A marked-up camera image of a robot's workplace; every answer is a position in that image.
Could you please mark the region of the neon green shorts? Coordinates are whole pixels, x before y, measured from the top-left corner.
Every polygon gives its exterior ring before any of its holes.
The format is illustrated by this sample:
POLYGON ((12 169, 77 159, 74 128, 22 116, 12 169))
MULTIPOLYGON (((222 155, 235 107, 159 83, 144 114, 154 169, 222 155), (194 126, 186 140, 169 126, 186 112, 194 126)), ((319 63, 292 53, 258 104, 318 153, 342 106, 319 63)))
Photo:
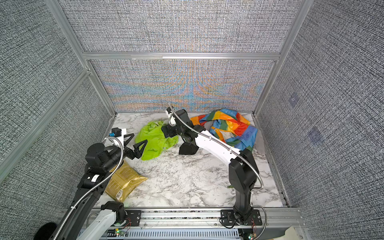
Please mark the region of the neon green shorts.
POLYGON ((135 138, 135 143, 147 140, 144 152, 141 156, 143 161, 148 161, 159 157, 164 150, 167 150, 179 142, 179 136, 165 137, 162 127, 165 126, 164 121, 152 121, 145 125, 135 138))

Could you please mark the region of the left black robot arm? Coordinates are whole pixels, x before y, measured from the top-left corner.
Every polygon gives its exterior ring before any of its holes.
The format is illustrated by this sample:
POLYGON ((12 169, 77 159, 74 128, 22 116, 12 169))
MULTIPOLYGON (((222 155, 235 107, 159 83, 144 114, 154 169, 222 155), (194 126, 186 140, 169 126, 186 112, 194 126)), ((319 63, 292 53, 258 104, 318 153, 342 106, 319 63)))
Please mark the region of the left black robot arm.
POLYGON ((50 240, 98 240, 111 227, 117 227, 117 235, 124 235, 128 227, 139 226, 141 211, 126 211, 123 203, 109 201, 102 205, 93 222, 83 227, 110 179, 123 165, 124 158, 133 160, 142 156, 148 142, 144 140, 130 149, 127 144, 133 137, 134 134, 127 134, 125 129, 114 128, 106 137, 112 142, 111 146, 96 143, 88 148, 85 173, 70 207, 50 240))

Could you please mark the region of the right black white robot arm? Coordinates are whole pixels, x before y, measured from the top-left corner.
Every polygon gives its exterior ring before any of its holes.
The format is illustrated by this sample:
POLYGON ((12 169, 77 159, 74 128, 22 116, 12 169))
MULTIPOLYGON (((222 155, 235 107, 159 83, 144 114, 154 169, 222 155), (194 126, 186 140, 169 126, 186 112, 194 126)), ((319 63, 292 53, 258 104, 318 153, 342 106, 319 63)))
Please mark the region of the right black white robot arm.
POLYGON ((236 191, 234 218, 244 225, 252 217, 252 191, 262 190, 264 182, 250 150, 239 150, 220 141, 204 127, 194 124, 188 113, 173 107, 166 110, 168 124, 162 127, 166 138, 180 136, 184 143, 179 148, 180 155, 194 155, 199 149, 208 151, 227 165, 229 181, 236 191))

